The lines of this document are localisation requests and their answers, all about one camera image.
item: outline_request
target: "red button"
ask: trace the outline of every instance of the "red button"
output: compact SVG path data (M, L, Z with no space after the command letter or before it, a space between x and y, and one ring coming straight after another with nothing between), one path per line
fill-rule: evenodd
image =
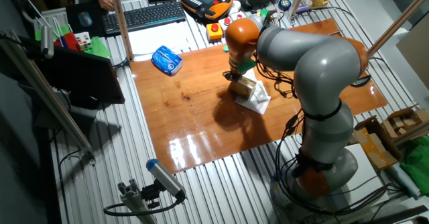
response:
M218 30L219 30L219 25L217 25L216 23L212 24L212 31L217 32Z

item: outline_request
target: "metal pole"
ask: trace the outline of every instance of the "metal pole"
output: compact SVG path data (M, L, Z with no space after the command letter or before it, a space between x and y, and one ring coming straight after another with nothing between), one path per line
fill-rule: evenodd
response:
M288 11L287 19L290 21L291 24L293 24L293 20L295 17L295 13L298 10L298 7L300 6L302 0L293 0L292 5L290 6L290 9Z
M131 43L129 42L127 23L125 22L125 15L123 14L121 0L113 0L113 6L115 7L116 17L119 23L119 30L121 30L123 44L127 53L127 59L129 61L134 59L133 51L131 50Z
M13 31L8 31L8 37L19 41L18 37ZM31 86L36 90L43 102L49 107L51 112L59 120L63 128L74 136L78 141L77 143L86 154L93 154L93 147L86 139L85 135L81 132L73 118L67 112L61 101L56 97L52 91L48 81L45 79L39 68L33 60L28 60L25 52L21 46L16 43L10 42L5 39L0 40L0 47L4 49L7 55L12 59L19 71L22 72L24 77L28 80Z
M401 16L384 32L384 34L372 45L368 50L368 57L371 58L383 45L390 39L390 37L399 29L405 21L422 5L425 0L414 0L410 6L401 14Z

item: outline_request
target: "person's hand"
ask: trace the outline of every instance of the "person's hand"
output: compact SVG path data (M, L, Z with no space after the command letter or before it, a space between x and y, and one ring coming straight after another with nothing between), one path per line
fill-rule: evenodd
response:
M115 8L113 7L113 0L98 0L99 5L102 9L106 11L113 11Z

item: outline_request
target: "cardboard box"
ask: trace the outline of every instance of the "cardboard box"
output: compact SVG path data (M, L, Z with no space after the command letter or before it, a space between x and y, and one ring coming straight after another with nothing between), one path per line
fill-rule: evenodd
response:
M388 138L396 146L401 147L401 145L406 143L408 140L416 139L429 133L428 112L425 109L413 111L415 106L417 105L396 111L387 117L387 119L383 122L383 128L386 133L388 133ZM403 127L400 127L402 130L400 130L400 128L394 129L395 120L393 119L396 118L401 119L404 125Z
M367 142L365 144L369 144L369 146L366 146L367 151L365 151L364 147L363 148L365 153L368 152L367 157L376 172L379 172L404 158L393 143L392 138L378 122L376 116L372 116L358 123L353 133L355 136L360 136L357 137L357 139L362 138L361 134L365 136L365 133L367 133L367 137L365 136ZM368 151L371 144L374 145L374 148L376 148L377 151Z

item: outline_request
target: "mouse pad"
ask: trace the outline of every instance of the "mouse pad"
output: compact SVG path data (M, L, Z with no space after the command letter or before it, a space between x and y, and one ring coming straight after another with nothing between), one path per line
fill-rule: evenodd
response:
M89 17L93 20L93 24L90 27L82 27L79 23L78 14L86 11L89 13ZM105 29L101 21L101 16L107 14L106 11L102 10L98 3L88 2L79 3L70 7L66 7L67 20L72 27L73 32L88 32L90 37L105 37Z

